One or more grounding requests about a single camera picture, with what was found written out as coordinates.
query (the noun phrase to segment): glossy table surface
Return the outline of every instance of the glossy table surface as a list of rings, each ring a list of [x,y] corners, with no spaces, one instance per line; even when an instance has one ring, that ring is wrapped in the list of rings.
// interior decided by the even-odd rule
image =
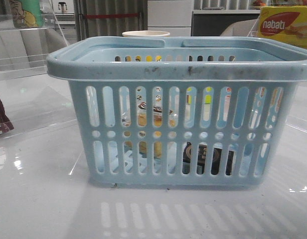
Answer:
[[[89,177],[67,82],[1,80],[0,239],[307,239],[307,82],[263,184],[102,185]]]

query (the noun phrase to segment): light blue basket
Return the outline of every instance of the light blue basket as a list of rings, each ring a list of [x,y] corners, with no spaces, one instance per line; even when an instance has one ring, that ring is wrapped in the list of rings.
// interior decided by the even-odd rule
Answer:
[[[244,186],[261,183],[275,154],[307,50],[246,37],[94,37],[47,66],[69,81],[94,179]]]

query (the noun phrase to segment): green bottle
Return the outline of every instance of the green bottle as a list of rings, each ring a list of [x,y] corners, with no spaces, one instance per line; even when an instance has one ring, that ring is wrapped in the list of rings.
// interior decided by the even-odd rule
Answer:
[[[9,0],[13,23],[16,28],[43,26],[39,0]]]

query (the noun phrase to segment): red stripe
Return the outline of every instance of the red stripe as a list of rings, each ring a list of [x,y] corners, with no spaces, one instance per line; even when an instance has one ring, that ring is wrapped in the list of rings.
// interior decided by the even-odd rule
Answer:
[[[139,13],[128,14],[109,14],[109,15],[85,15],[87,19],[100,19],[100,18],[124,18],[124,17],[138,17]]]

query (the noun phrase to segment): yellow box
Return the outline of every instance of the yellow box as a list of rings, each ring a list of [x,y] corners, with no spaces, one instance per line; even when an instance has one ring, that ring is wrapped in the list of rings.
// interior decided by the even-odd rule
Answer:
[[[257,36],[307,49],[307,6],[262,7]]]

